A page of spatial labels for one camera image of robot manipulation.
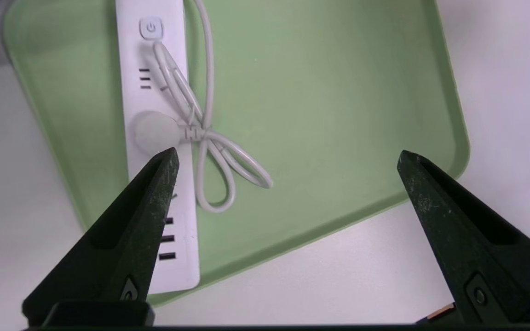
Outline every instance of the power button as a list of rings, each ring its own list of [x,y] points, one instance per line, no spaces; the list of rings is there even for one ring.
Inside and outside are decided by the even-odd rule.
[[[145,17],[140,20],[140,34],[146,40],[162,39],[162,21],[159,17]]]

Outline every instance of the white cable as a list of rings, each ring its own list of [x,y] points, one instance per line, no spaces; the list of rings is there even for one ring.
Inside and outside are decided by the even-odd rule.
[[[183,119],[188,126],[181,128],[181,140],[200,141],[200,153],[197,160],[196,198],[200,206],[209,212],[223,212],[230,208],[236,199],[236,185],[231,168],[249,182],[264,188],[273,187],[273,180],[265,169],[238,144],[212,130],[212,113],[214,105],[214,47],[212,28],[208,12],[202,0],[194,0],[202,19],[204,38],[206,40],[206,111],[202,108],[189,83],[183,77],[169,50],[160,42],[153,45],[153,51],[159,64],[162,76],[167,83],[164,91],[169,91],[179,107]],[[204,172],[208,151],[214,156],[216,163],[225,175],[228,196],[222,205],[212,205],[204,194]],[[234,159],[236,155],[248,165],[243,167]]]

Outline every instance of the white table surface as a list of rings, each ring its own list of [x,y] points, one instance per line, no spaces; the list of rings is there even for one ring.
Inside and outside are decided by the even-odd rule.
[[[460,181],[530,237],[530,0],[438,4],[472,147]],[[21,301],[81,234],[0,43],[0,330],[26,326]],[[407,203],[158,308],[156,324],[406,323],[451,301]]]

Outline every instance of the plastic tray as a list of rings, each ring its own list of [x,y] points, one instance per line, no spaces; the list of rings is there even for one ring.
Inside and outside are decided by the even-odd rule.
[[[186,6],[190,80],[202,99],[202,30]],[[404,201],[402,149],[453,176],[465,168],[469,142],[432,0],[206,6],[215,36],[213,125],[250,151],[275,186],[238,180],[229,211],[198,210],[198,288]],[[128,181],[114,0],[19,0],[5,40],[87,228]],[[223,198],[213,166],[206,187],[212,201]]]

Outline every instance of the white power strip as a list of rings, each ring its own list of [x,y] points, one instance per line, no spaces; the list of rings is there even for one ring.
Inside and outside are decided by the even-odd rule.
[[[160,40],[187,77],[183,0],[116,0],[116,18],[128,175],[132,180],[151,159],[135,144],[135,116],[153,110],[185,124],[173,100],[161,92],[166,83],[153,54],[153,42]],[[179,173],[149,294],[191,289],[200,281],[191,143],[179,145],[177,155]]]

